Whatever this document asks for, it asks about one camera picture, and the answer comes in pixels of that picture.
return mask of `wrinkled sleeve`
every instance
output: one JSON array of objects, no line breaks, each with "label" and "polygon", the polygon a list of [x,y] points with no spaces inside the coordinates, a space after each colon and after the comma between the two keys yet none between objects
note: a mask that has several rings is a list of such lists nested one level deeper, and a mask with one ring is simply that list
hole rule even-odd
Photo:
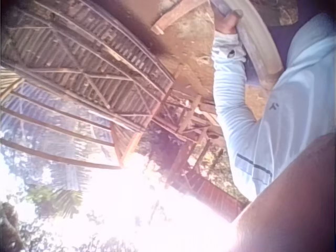
[{"label": "wrinkled sleeve", "polygon": [[245,104],[245,56],[237,34],[215,32],[212,59],[217,121],[223,130],[234,182],[240,192],[251,200],[256,196],[255,184],[248,167],[240,167],[236,162],[237,154],[253,155],[259,125]]}]

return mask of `hand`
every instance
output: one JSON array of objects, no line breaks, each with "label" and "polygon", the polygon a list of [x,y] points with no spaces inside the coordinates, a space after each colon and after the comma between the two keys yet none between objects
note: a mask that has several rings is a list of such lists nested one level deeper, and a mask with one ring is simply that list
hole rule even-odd
[{"label": "hand", "polygon": [[240,16],[233,11],[227,16],[224,16],[217,7],[211,3],[211,8],[215,17],[215,30],[222,34],[237,34],[236,25],[239,22]]}]

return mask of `black stripe on shirt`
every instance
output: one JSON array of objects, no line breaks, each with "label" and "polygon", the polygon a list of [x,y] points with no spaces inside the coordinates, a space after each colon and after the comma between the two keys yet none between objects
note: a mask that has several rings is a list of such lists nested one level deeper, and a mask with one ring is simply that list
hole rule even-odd
[{"label": "black stripe on shirt", "polygon": [[240,155],[239,153],[237,154],[237,157],[239,157],[239,158],[245,160],[246,162],[248,162],[248,163],[250,163],[251,165],[253,165],[253,167],[255,167],[255,168],[257,168],[257,169],[260,169],[260,170],[266,172],[267,174],[269,174],[271,177],[273,177],[273,174],[271,173],[271,171],[269,171],[268,169],[266,169],[266,168],[264,168],[264,167],[262,167],[262,166],[260,166],[260,165],[258,165],[258,164],[253,163],[253,161],[250,160],[250,159],[248,159],[247,157],[244,157],[244,156]]}]

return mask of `sky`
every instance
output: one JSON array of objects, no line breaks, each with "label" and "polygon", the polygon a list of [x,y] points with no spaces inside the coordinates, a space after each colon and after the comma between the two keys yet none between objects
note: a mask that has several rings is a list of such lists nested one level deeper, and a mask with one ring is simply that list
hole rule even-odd
[{"label": "sky", "polygon": [[[102,240],[117,237],[133,243],[140,252],[223,251],[230,241],[229,223],[194,197],[172,187],[164,189],[157,179],[150,179],[142,172],[146,163],[135,153],[126,169],[94,170],[80,213],[73,219],[56,218],[48,228],[69,247],[80,246],[98,233]],[[0,199],[5,200],[23,181],[9,174],[2,155],[0,167]],[[149,225],[158,200],[168,220],[157,211]],[[15,205],[20,220],[34,219],[33,204]],[[104,219],[103,224],[88,221],[86,214],[92,210]]]}]

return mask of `white long-sleeve shirt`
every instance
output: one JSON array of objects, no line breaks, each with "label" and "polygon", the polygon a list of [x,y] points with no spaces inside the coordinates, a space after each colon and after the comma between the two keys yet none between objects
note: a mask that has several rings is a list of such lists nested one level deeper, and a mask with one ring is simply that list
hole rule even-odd
[{"label": "white long-sleeve shirt", "polygon": [[263,118],[256,121],[245,105],[245,52],[238,35],[215,33],[217,120],[234,183],[250,201],[313,140],[335,131],[335,44],[327,15],[306,23],[291,43],[287,69],[270,94]]}]

